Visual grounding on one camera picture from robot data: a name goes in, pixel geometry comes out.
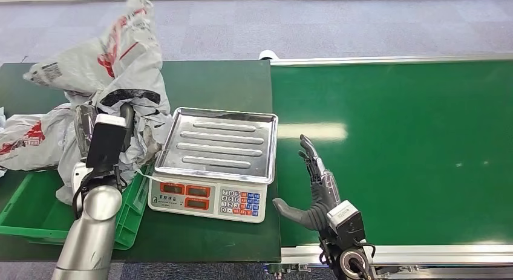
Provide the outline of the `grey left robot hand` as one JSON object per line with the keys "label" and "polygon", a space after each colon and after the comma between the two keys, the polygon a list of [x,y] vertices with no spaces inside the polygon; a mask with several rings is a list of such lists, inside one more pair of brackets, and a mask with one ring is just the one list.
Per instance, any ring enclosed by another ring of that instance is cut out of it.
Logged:
{"label": "grey left robot hand", "polygon": [[[120,115],[125,121],[126,128],[120,141],[120,152],[125,152],[130,145],[130,138],[134,129],[135,112],[132,106],[125,103],[121,106]],[[97,116],[97,109],[92,105],[79,105],[76,108],[74,127],[81,158],[86,158],[90,152]]]}

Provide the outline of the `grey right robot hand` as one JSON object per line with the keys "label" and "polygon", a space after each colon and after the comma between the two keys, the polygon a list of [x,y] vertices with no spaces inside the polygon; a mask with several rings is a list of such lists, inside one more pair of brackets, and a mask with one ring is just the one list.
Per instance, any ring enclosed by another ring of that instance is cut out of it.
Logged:
{"label": "grey right robot hand", "polygon": [[289,206],[283,199],[273,199],[278,213],[305,227],[322,232],[328,227],[327,214],[341,203],[338,186],[333,173],[324,165],[312,141],[304,134],[300,136],[303,150],[298,151],[303,159],[310,178],[312,203],[307,210]]}

